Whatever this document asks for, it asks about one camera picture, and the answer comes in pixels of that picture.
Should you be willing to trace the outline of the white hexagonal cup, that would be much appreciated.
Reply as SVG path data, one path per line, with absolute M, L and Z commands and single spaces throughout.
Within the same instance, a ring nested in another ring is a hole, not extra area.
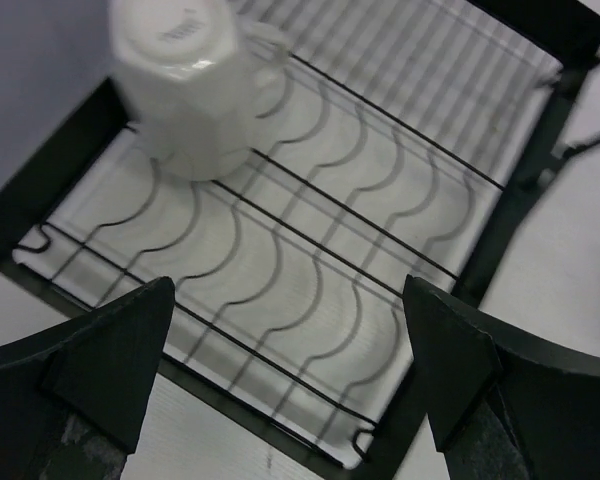
M 282 77 L 290 45 L 226 1 L 112 1 L 112 77 L 148 154 L 170 174 L 210 181 L 246 162 L 256 103 Z

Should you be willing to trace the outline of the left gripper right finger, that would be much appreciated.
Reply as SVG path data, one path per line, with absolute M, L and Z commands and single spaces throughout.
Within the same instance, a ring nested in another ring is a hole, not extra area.
M 453 479 L 600 479 L 600 358 L 407 276 L 407 330 Z

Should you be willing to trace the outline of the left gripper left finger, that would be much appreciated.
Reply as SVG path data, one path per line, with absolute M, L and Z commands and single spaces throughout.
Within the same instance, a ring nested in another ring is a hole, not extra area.
M 118 479 L 135 453 L 175 305 L 159 277 L 0 346 L 0 479 Z

